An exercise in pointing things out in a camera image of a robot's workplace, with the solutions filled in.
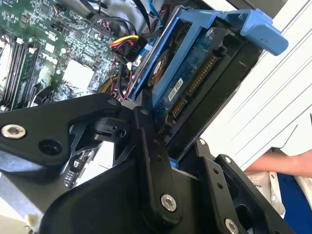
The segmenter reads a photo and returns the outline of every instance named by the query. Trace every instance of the white cloth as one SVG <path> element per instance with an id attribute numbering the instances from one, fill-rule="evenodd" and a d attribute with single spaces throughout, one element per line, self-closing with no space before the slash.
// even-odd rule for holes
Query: white cloth
<path id="1" fill-rule="evenodd" d="M 276 172 L 247 172 L 245 173 L 255 187 L 262 193 L 267 201 L 284 218 L 285 207 L 282 203 L 281 191 Z"/>
<path id="2" fill-rule="evenodd" d="M 307 201 L 312 210 L 312 178 L 302 177 L 302 176 L 295 176 L 294 177 L 299 184 L 302 192 L 307 198 Z"/>

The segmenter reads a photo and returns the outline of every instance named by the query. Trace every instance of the blue cable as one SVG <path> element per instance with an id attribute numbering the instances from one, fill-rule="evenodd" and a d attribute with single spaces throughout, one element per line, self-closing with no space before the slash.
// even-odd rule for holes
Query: blue cable
<path id="1" fill-rule="evenodd" d="M 151 12 L 158 18 L 158 24 L 157 24 L 157 27 L 161 26 L 162 25 L 162 20 L 161 20 L 161 17 L 160 15 L 158 14 L 157 10 L 154 8 L 153 4 L 152 4 L 152 1 L 153 0 L 149 0 L 148 3 L 149 3 L 149 7 L 151 9 Z M 148 44 L 150 46 L 153 46 L 153 44 L 156 42 L 156 38 L 153 39 L 153 41 L 149 42 Z M 142 50 L 140 55 L 141 57 L 144 56 L 144 54 L 146 53 L 146 49 Z"/>
<path id="2" fill-rule="evenodd" d="M 159 22 L 160 22 L 160 25 L 162 25 L 162 20 L 161 20 L 161 17 L 160 15 L 158 14 L 157 10 L 154 8 L 153 4 L 152 4 L 152 1 L 153 0 L 148 0 L 148 4 L 149 4 L 149 7 L 151 9 L 151 12 L 158 18 Z"/>
<path id="3" fill-rule="evenodd" d="M 153 46 L 153 44 L 155 43 L 155 41 L 156 41 L 156 38 L 154 38 L 154 39 L 153 39 L 151 42 L 149 42 L 148 44 L 149 44 L 150 46 Z M 144 56 L 144 54 L 146 53 L 146 51 L 147 51 L 147 49 L 144 49 L 144 50 L 141 51 L 141 53 L 140 53 L 141 57 Z"/>

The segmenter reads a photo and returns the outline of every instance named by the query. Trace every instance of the computer motherboard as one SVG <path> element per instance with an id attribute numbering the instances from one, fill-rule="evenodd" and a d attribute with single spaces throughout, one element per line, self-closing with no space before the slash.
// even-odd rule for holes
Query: computer motherboard
<path id="1" fill-rule="evenodd" d="M 65 6 L 57 15 L 56 5 L 61 6 L 55 0 L 0 0 L 2 112 L 37 105 L 34 98 L 45 89 L 49 101 L 96 93 L 117 74 L 109 30 Z M 86 30 L 70 30 L 64 22 Z"/>

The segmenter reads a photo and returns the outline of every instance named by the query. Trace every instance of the person's arm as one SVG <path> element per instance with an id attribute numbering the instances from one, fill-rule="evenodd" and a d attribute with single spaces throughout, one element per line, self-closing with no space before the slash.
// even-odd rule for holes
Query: person's arm
<path id="1" fill-rule="evenodd" d="M 292 176 L 312 178 L 312 150 L 296 156 L 285 156 L 272 152 L 265 153 L 245 171 L 279 172 Z"/>

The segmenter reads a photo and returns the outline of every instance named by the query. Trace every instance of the silver screw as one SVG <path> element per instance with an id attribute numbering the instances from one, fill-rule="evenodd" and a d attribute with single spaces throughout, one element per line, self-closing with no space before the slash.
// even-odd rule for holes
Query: silver screw
<path id="1" fill-rule="evenodd" d="M 231 232 L 231 234 L 238 234 L 239 230 L 236 224 L 229 218 L 225 220 L 226 228 Z"/>
<path id="2" fill-rule="evenodd" d="M 174 212 L 176 210 L 176 200 L 169 194 L 161 196 L 160 201 L 166 210 L 170 212 Z"/>
<path id="3" fill-rule="evenodd" d="M 207 31 L 207 33 L 206 33 L 206 37 L 207 37 L 207 38 L 212 34 L 212 32 L 214 31 L 214 29 L 215 29 L 215 28 L 210 28 L 210 29 L 208 29 L 208 31 Z"/>
<path id="4" fill-rule="evenodd" d="M 115 101 L 115 100 L 112 100 L 112 99 L 109 99 L 107 102 L 108 102 L 109 104 L 113 105 L 113 106 L 116 106 L 116 105 L 117 105 L 116 101 Z"/>
<path id="5" fill-rule="evenodd" d="M 144 110 L 144 109 L 141 110 L 141 113 L 144 114 L 144 115 L 146 115 L 146 116 L 148 115 L 148 111 L 147 111 L 147 110 Z"/>
<path id="6" fill-rule="evenodd" d="M 225 161 L 226 161 L 227 163 L 229 163 L 229 164 L 232 163 L 232 161 L 230 160 L 230 158 L 228 158 L 228 157 L 225 156 L 224 159 L 225 159 Z"/>
<path id="7" fill-rule="evenodd" d="M 9 139 L 21 139 L 26 135 L 26 130 L 16 124 L 8 124 L 2 127 L 1 134 Z"/>
<path id="8" fill-rule="evenodd" d="M 206 145 L 206 142 L 203 139 L 199 139 L 200 144 Z"/>

